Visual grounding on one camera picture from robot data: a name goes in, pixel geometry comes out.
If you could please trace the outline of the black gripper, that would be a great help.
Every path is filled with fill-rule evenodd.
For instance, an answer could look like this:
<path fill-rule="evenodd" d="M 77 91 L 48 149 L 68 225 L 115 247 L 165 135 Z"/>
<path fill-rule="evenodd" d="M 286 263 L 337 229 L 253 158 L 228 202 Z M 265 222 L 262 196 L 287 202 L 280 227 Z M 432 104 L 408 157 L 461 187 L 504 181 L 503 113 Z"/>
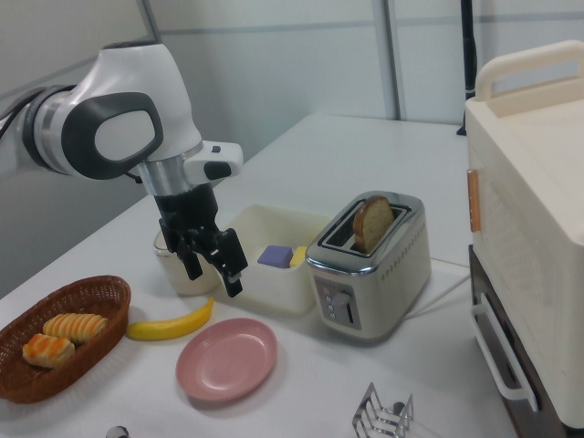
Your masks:
<path fill-rule="evenodd" d="M 224 281 L 227 296 L 243 291 L 241 274 L 248 267 L 245 252 L 233 228 L 219 230 L 218 204 L 210 183 L 175 195 L 155 196 L 167 249 L 182 261 L 190 280 L 203 274 L 197 252 L 206 257 Z"/>

